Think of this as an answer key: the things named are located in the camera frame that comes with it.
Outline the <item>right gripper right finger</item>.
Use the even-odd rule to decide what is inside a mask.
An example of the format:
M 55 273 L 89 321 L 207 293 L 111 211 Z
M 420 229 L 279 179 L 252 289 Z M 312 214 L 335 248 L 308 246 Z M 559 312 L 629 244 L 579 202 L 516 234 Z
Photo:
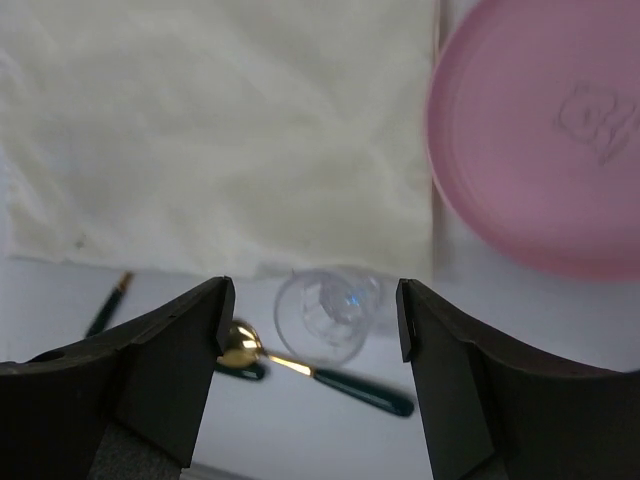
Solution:
M 638 477 L 637 372 L 544 352 L 416 280 L 396 303 L 434 478 Z

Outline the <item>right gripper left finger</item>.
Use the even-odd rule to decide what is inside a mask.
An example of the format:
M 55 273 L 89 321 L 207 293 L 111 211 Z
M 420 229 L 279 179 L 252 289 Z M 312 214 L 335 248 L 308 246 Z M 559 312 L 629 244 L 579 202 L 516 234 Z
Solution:
M 101 334 L 1 366 L 5 479 L 177 479 L 233 317 L 228 277 Z

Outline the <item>clear drinking glass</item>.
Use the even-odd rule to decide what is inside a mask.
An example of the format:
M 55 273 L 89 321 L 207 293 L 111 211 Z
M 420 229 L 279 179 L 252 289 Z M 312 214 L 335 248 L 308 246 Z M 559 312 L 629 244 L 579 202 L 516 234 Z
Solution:
M 292 273 L 274 303 L 284 348 L 311 364 L 335 368 L 354 359 L 378 320 L 383 279 L 355 267 Z

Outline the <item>cream cloth napkin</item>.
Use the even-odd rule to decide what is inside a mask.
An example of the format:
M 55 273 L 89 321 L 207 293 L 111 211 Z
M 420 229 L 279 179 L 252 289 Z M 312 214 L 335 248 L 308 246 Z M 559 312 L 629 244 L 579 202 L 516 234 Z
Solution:
M 7 251 L 427 280 L 435 1 L 5 1 Z

